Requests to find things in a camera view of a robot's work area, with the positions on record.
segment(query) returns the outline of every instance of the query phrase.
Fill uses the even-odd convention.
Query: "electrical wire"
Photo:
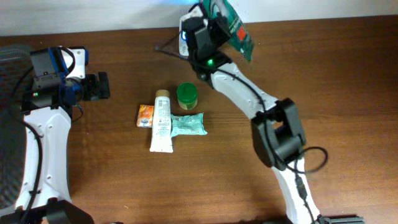
[[[159,51],[159,52],[162,52],[163,54],[166,54],[166,55],[169,55],[169,56],[172,56],[172,57],[176,57],[176,58],[179,58],[180,60],[184,60],[184,61],[186,61],[186,62],[189,62],[189,63],[191,63],[191,64],[194,65],[194,66],[197,66],[197,67],[200,67],[200,68],[204,68],[204,69],[210,70],[210,71],[212,71],[212,72],[222,72],[222,73],[224,73],[224,74],[226,74],[226,75],[229,75],[229,76],[233,77],[234,79],[236,79],[237,81],[241,82],[243,85],[245,85],[246,87],[248,87],[248,88],[253,92],[253,94],[257,97],[257,99],[259,100],[259,104],[262,106],[263,112],[265,113],[265,112],[267,111],[267,110],[266,110],[265,103],[264,103],[264,101],[262,100],[260,94],[259,94],[252,86],[250,86],[248,83],[246,83],[244,80],[240,79],[240,78],[237,77],[236,75],[234,75],[234,74],[232,74],[232,73],[230,73],[230,72],[227,72],[227,71],[225,71],[225,70],[219,69],[219,68],[207,67],[207,66],[202,65],[202,64],[200,64],[200,63],[196,63],[196,62],[193,62],[193,61],[191,61],[191,60],[189,60],[189,59],[187,59],[187,58],[181,57],[179,54],[175,54],[175,53],[172,53],[172,52],[168,52],[168,51],[162,49],[164,46],[166,46],[167,44],[171,43],[171,41],[173,41],[176,37],[173,37],[172,39],[170,39],[169,41],[167,41],[165,44],[161,45],[161,47],[156,47],[155,49],[156,49],[157,51]],[[296,178],[295,181],[296,181],[296,187],[297,187],[297,190],[298,190],[298,194],[300,195],[300,198],[303,199],[304,206],[307,208],[308,213],[309,213],[310,216],[311,216],[311,221],[312,221],[312,223],[315,223],[315,220],[314,220],[313,215],[312,215],[312,211],[311,211],[310,206],[309,206],[309,204],[308,204],[308,202],[307,202],[307,199],[306,199],[306,198],[307,198],[307,191],[305,190],[305,186],[304,186],[304,184],[302,183],[302,178],[299,176],[299,174],[304,174],[304,175],[305,175],[305,174],[311,174],[311,173],[314,173],[314,172],[318,172],[319,170],[321,170],[322,168],[324,168],[324,166],[327,164],[328,158],[329,158],[329,156],[328,156],[328,151],[327,151],[325,148],[320,147],[320,146],[308,147],[308,148],[304,149],[302,152],[300,152],[299,154],[297,154],[297,157],[296,157],[295,160],[294,160],[294,161],[295,161],[295,167],[292,168],[292,167],[290,167],[290,166],[288,165],[287,162],[283,161],[283,160],[276,154],[276,151],[275,151],[275,149],[272,147],[271,143],[269,142],[269,139],[268,139],[268,138],[266,138],[266,139],[267,139],[267,144],[268,144],[268,146],[270,147],[270,149],[271,149],[271,151],[272,151],[274,157],[277,159],[277,161],[280,162],[286,169],[292,171],[292,172],[295,174],[295,178]],[[325,159],[324,159],[323,162],[322,162],[317,168],[315,168],[315,169],[307,170],[307,171],[300,171],[300,170],[298,170],[298,169],[297,169],[297,163],[298,163],[299,159],[300,159],[302,156],[304,156],[308,151],[311,151],[311,150],[320,150],[322,153],[324,153]]]
[[[72,121],[72,123],[78,121],[78,120],[79,120],[81,117],[83,117],[83,115],[84,115],[83,108],[80,106],[80,104],[77,104],[76,106],[79,108],[81,115],[80,115],[78,118],[74,119],[74,120]]]
[[[29,216],[29,212],[33,206],[33,203],[36,199],[36,195],[37,195],[37,192],[39,189],[40,173],[42,172],[42,162],[43,162],[43,146],[42,146],[42,141],[40,140],[40,138],[41,138],[40,135],[30,124],[26,123],[25,121],[20,121],[20,120],[17,120],[17,122],[21,123],[27,129],[32,131],[33,135],[35,136],[36,142],[37,142],[37,149],[39,150],[39,159],[37,162],[36,178],[35,178],[35,182],[33,185],[33,190],[31,191],[32,193],[30,196],[29,203],[27,204],[25,212],[19,222],[20,224],[23,224],[23,223],[29,222],[29,220],[27,220],[27,217]]]
[[[20,87],[20,85],[22,84],[22,82],[24,81],[24,79],[29,75],[29,73],[33,71],[33,67],[30,67],[30,69],[28,69],[19,79],[18,82],[15,84],[14,88],[11,91],[10,97],[8,99],[8,102],[6,104],[5,110],[8,110],[8,113],[10,114],[11,117],[13,117],[12,115],[12,111],[11,111],[11,104],[12,104],[12,99],[14,98],[15,94],[17,93],[18,88]]]

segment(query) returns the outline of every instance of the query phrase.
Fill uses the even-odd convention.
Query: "robotic arm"
[[[80,100],[109,98],[108,76],[104,72],[86,75],[88,51],[84,47],[51,47],[31,52],[30,59],[34,82],[21,105],[24,122],[30,126],[26,128],[24,176],[20,194],[9,209],[15,212],[7,215],[0,210],[0,223],[40,223],[43,217],[49,223],[93,223],[71,204],[67,139],[72,107]]]
[[[297,107],[290,99],[279,101],[248,80],[218,47],[229,40],[226,18],[209,19],[201,4],[180,19],[180,58],[188,60],[199,79],[226,95],[251,120],[254,149],[270,167],[286,202],[291,223],[364,223],[362,218],[323,218],[315,206],[305,177],[306,143]],[[282,125],[274,129],[273,124]]]

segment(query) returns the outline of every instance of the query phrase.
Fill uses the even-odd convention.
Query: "green jar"
[[[198,90],[192,83],[183,83],[177,88],[177,98],[182,109],[194,109],[198,104]]]

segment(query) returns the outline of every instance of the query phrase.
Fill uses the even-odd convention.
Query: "wrapped soap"
[[[172,133],[171,137],[180,134],[186,135],[206,135],[203,126],[203,113],[188,116],[172,115]]]

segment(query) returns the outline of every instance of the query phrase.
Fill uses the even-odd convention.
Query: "white wall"
[[[178,26],[197,0],[1,0],[0,35]],[[398,0],[229,0],[244,22],[398,14]]]

